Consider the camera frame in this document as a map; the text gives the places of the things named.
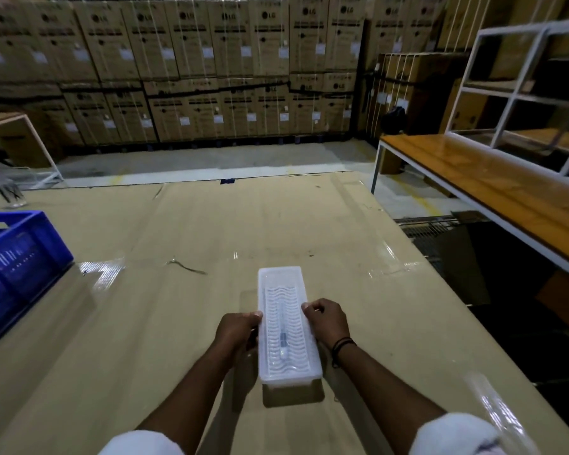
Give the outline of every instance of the metal grate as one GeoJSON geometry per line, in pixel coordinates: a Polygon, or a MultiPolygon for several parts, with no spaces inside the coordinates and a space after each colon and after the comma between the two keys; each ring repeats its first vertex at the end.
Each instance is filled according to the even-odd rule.
{"type": "Polygon", "coordinates": [[[426,260],[444,277],[442,260],[438,252],[435,238],[460,225],[453,215],[441,215],[435,217],[400,218],[395,220],[407,235],[407,238],[415,244],[415,247],[424,254],[426,260]]]}

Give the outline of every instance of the white plastic tray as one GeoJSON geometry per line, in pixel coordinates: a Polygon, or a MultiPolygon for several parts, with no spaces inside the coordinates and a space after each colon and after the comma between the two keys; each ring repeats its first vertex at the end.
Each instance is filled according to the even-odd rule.
{"type": "Polygon", "coordinates": [[[259,377],[269,386],[305,385],[322,377],[319,350],[301,304],[308,301],[298,266],[262,268],[257,282],[259,377]]]}

